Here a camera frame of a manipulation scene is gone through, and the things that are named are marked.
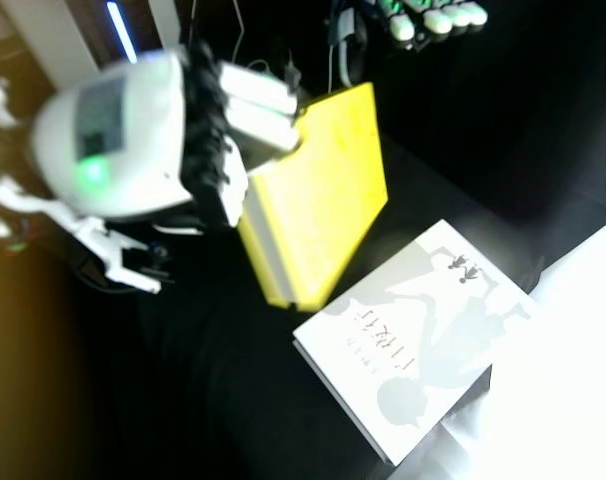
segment white book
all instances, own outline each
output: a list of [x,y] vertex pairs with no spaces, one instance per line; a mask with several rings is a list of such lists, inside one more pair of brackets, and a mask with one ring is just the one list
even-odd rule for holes
[[396,466],[536,311],[442,220],[296,329],[294,344]]

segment blue light strip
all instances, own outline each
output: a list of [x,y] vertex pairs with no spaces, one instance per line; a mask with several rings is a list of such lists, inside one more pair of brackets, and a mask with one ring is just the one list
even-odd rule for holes
[[132,45],[132,40],[130,40],[130,35],[127,32],[125,23],[123,22],[123,17],[121,16],[121,11],[119,10],[118,4],[116,2],[107,2],[107,9],[110,12],[112,23],[119,34],[121,44],[123,45],[123,50],[125,50],[128,60],[130,63],[136,63],[138,60],[136,58],[136,51],[134,50],[134,45]]

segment yellow book cover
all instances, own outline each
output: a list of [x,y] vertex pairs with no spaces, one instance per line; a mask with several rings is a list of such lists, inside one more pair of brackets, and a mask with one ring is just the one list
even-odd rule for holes
[[316,102],[301,146],[251,175],[239,231],[271,304],[318,310],[387,202],[374,91]]

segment black tablecloth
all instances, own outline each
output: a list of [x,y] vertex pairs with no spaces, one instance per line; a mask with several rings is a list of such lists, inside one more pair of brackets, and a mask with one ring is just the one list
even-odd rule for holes
[[[534,287],[538,262],[518,232],[385,139],[383,155],[389,202],[335,295],[441,218],[522,288]],[[177,284],[138,301],[147,385],[122,402],[132,409],[120,420],[133,426],[123,441],[134,473],[385,478],[389,467],[292,346],[309,314],[265,303],[238,236],[174,239],[172,248]]]

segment green light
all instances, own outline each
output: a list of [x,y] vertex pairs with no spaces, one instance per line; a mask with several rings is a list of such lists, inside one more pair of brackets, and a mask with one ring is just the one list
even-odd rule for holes
[[88,190],[99,190],[110,181],[107,158],[101,155],[87,157],[79,163],[79,183]]

